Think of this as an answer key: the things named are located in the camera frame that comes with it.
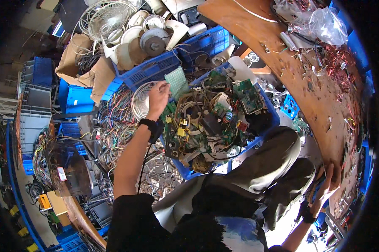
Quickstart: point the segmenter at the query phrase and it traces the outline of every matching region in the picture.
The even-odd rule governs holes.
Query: plastic bag
[[[348,43],[346,26],[334,13],[335,9],[331,9],[328,7],[316,9],[308,20],[307,16],[298,17],[288,26],[288,31],[296,31],[310,38],[316,37],[334,46]]]

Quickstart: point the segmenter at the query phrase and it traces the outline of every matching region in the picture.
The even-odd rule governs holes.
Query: black wristband
[[[313,214],[310,212],[310,209],[310,207],[306,207],[305,211],[303,211],[303,222],[307,224],[313,224],[318,219],[318,217],[313,217]]]

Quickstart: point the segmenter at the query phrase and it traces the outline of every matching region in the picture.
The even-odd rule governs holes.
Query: circuit board
[[[252,114],[263,109],[264,101],[252,85],[250,79],[234,84],[233,92],[237,94],[247,114]]]

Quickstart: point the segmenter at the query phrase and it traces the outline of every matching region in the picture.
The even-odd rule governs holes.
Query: copper scrap
[[[326,51],[324,64],[327,65],[327,74],[339,84],[342,93],[349,93],[350,87],[356,78],[352,73],[348,74],[345,69],[341,69],[341,63],[345,62],[348,66],[356,64],[356,61],[352,57],[350,57],[352,60],[348,60],[346,57],[347,55],[351,55],[350,50],[346,45],[339,48],[323,42],[321,42],[321,45]]]

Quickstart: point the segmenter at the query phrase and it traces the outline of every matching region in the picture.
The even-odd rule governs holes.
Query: cardboard box
[[[78,76],[79,67],[75,60],[80,57],[77,52],[83,53],[82,48],[91,48],[92,41],[85,34],[75,34],[62,54],[59,66],[55,73],[71,85],[84,88],[93,88],[90,98],[100,102],[103,94],[115,78],[115,69],[110,58],[101,57],[91,70]]]

